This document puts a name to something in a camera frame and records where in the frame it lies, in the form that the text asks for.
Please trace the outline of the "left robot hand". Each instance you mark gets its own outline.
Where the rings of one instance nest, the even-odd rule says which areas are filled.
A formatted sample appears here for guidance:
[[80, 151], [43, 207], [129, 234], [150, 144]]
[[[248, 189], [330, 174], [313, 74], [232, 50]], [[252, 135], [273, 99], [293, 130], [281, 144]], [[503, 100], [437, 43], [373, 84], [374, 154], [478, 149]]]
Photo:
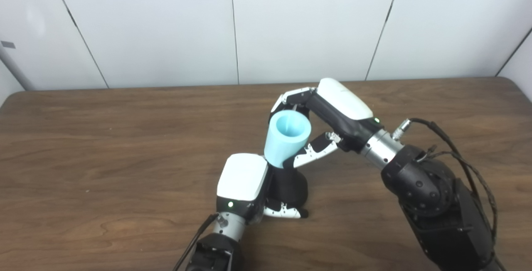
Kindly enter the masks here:
[[226, 160], [217, 186], [216, 211], [234, 214], [246, 224], [263, 216], [306, 219], [306, 178], [296, 169], [276, 168], [258, 154], [237, 153]]

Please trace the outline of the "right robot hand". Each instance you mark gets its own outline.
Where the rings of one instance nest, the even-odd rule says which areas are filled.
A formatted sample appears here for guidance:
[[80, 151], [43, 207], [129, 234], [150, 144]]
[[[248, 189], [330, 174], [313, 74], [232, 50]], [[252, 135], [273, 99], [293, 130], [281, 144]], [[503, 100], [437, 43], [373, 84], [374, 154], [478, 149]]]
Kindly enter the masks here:
[[[313, 112], [331, 127], [308, 142]], [[382, 168], [394, 156], [393, 144], [372, 110], [359, 97], [332, 78], [317, 87], [285, 92], [273, 105], [264, 150], [274, 167], [291, 169], [306, 165], [341, 149], [363, 154]]]

